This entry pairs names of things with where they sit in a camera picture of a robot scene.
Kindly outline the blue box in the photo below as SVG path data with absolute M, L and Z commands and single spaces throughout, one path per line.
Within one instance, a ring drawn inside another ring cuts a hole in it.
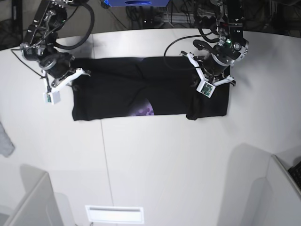
M 104 0 L 111 7 L 166 7 L 170 0 Z

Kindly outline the black monitor stand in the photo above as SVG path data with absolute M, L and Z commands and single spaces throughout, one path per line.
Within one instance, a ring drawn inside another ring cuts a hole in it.
M 19 40 L 23 41 L 23 1 L 12 0 L 11 1 L 11 13 L 12 13 L 12 31 L 17 35 Z

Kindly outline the black keyboard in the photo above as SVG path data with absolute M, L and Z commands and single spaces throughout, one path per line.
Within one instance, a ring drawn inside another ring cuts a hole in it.
M 301 162 L 288 170 L 296 185 L 301 189 Z

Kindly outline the black T-shirt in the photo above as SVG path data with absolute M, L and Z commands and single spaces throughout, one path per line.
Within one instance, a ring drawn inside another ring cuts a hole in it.
M 197 92 L 197 73 L 178 57 L 127 57 L 72 62 L 89 72 L 72 83 L 75 121 L 184 114 L 189 120 L 227 114 L 230 86 L 218 86 L 211 97 Z

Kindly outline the grey cloth at left edge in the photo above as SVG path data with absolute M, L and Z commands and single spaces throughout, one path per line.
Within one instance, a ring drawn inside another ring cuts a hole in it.
M 8 158 L 15 150 L 10 137 L 6 133 L 2 123 L 0 124 L 0 154 Z

